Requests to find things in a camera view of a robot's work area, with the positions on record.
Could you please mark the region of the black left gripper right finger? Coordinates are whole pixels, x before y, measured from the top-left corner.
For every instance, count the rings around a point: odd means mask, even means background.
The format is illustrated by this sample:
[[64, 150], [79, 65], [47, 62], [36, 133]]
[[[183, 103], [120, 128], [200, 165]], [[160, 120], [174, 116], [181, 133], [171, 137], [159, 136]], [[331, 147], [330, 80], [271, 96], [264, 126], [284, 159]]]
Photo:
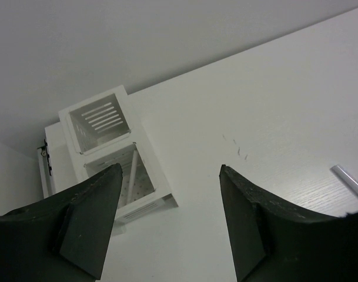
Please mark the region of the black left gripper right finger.
[[238, 281], [358, 281], [358, 212], [305, 209], [226, 165], [219, 179]]

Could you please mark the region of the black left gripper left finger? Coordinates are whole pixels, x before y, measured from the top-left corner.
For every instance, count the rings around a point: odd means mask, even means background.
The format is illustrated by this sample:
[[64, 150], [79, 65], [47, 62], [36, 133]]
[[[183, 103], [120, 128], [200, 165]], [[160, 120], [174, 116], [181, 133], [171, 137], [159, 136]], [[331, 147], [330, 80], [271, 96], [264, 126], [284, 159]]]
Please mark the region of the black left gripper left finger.
[[97, 281], [122, 190], [113, 164], [0, 216], [0, 281]]

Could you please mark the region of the white makeup pencil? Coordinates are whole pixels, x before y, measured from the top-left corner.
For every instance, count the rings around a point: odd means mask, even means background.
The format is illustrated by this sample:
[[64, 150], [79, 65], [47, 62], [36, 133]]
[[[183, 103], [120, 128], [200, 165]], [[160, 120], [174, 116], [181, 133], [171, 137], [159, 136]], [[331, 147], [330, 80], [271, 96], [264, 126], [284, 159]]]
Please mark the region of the white makeup pencil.
[[126, 198], [126, 203], [129, 204], [132, 199], [133, 187], [135, 184], [135, 176], [136, 176], [136, 169], [138, 165], [138, 151], [135, 149], [133, 151], [132, 156], [132, 164], [131, 164], [131, 173], [129, 176], [129, 185], [128, 185], [128, 193]]

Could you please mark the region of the light blue makeup pen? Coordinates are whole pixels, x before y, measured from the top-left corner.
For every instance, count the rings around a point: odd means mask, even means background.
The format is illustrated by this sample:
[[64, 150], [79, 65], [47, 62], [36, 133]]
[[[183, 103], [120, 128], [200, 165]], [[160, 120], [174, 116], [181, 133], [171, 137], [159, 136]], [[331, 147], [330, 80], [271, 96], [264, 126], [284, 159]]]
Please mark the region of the light blue makeup pen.
[[343, 167], [335, 165], [330, 170], [340, 179], [340, 181], [351, 190], [358, 198], [358, 181]]

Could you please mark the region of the white slotted organizer box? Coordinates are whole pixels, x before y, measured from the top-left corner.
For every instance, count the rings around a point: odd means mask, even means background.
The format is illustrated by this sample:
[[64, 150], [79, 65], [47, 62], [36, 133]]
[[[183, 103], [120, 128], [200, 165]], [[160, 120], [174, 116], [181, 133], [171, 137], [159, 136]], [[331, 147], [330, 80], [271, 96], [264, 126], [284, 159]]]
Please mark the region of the white slotted organizer box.
[[[177, 207], [169, 182], [137, 111], [123, 86], [97, 94], [59, 111], [59, 122], [45, 128], [53, 194], [119, 163], [123, 180], [113, 234], [155, 211]], [[126, 203], [132, 156], [138, 165], [132, 199]]]

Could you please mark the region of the aluminium frame rail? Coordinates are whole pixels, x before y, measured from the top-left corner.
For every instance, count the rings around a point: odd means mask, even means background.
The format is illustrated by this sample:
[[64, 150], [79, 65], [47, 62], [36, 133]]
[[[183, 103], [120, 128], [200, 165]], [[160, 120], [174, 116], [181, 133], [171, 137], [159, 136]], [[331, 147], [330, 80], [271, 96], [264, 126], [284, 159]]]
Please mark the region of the aluminium frame rail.
[[37, 148], [39, 171], [41, 176], [42, 191], [44, 198], [53, 195], [52, 168], [50, 165], [50, 156], [48, 143], [44, 139], [44, 144]]

